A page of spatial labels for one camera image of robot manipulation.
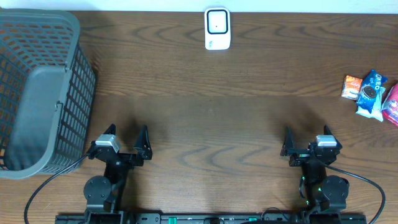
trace wood grain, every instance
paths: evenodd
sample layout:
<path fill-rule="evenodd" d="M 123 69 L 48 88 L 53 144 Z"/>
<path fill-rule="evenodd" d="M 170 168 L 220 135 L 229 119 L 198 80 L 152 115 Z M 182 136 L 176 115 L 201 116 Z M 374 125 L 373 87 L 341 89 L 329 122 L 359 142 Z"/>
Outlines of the wood grain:
<path fill-rule="evenodd" d="M 279 157 L 284 128 L 305 146 L 328 124 L 343 145 L 335 166 L 376 181 L 387 195 L 378 223 L 398 223 L 398 128 L 356 115 L 340 97 L 345 74 L 375 68 L 398 79 L 398 16 L 232 14 L 232 44 L 204 48 L 202 13 L 73 12 L 98 71 L 88 140 L 111 123 L 132 148 L 147 124 L 154 149 L 130 173 L 123 207 L 172 212 L 261 212 L 305 205 L 300 169 Z M 84 161 L 35 198 L 31 223 L 85 209 L 83 186 L 104 164 Z M 1 180 L 1 223 L 22 223 L 47 178 Z M 350 181 L 347 212 L 376 213 L 381 196 Z"/>

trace laundry basket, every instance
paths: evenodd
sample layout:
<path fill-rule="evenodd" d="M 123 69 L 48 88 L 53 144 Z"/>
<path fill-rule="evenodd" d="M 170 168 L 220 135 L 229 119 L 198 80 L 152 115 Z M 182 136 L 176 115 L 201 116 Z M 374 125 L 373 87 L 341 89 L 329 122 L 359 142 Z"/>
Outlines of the laundry basket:
<path fill-rule="evenodd" d="M 0 9 L 0 177 L 54 174 L 81 156 L 96 78 L 79 34 L 68 12 Z"/>

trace orange snack package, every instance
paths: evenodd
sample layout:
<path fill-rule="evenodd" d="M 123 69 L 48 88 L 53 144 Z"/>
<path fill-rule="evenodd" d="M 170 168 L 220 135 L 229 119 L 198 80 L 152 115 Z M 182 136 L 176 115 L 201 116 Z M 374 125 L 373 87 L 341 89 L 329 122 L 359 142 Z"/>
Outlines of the orange snack package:
<path fill-rule="evenodd" d="M 342 97 L 357 100 L 358 93 L 361 90 L 362 79 L 351 77 L 349 75 L 344 79 Z"/>

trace snack package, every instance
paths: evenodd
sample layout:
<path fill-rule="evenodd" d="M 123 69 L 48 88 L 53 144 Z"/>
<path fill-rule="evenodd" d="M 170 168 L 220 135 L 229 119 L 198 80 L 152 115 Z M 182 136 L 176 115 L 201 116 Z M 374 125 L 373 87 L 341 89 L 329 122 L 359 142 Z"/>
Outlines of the snack package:
<path fill-rule="evenodd" d="M 398 84 L 392 87 L 381 107 L 381 113 L 387 120 L 398 126 Z"/>
<path fill-rule="evenodd" d="M 358 110 L 356 111 L 356 114 L 362 115 L 367 118 L 376 118 L 379 121 L 383 122 L 383 115 L 381 114 L 381 98 L 382 98 L 385 90 L 386 90 L 386 88 L 380 87 L 380 91 L 377 94 L 376 101 L 373 104 L 372 113 L 369 113 L 368 110 L 363 109 L 362 107 L 358 106 Z"/>
<path fill-rule="evenodd" d="M 348 99 L 357 100 L 358 93 L 361 90 L 361 83 L 362 79 L 347 75 L 344 79 L 343 92 L 341 92 L 341 96 Z"/>
<path fill-rule="evenodd" d="M 372 113 L 374 102 L 376 102 L 377 94 L 380 87 L 387 81 L 387 78 L 378 74 L 374 69 L 371 70 L 369 75 L 362 81 L 361 91 L 359 92 L 356 104 L 363 109 Z"/>

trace white device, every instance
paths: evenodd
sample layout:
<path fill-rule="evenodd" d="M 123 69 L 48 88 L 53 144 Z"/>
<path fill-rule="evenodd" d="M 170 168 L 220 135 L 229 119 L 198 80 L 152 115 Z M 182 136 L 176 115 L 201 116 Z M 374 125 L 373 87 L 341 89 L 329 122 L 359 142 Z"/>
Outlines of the white device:
<path fill-rule="evenodd" d="M 208 50 L 224 50 L 231 45 L 231 19 L 223 7 L 205 11 L 205 47 Z"/>

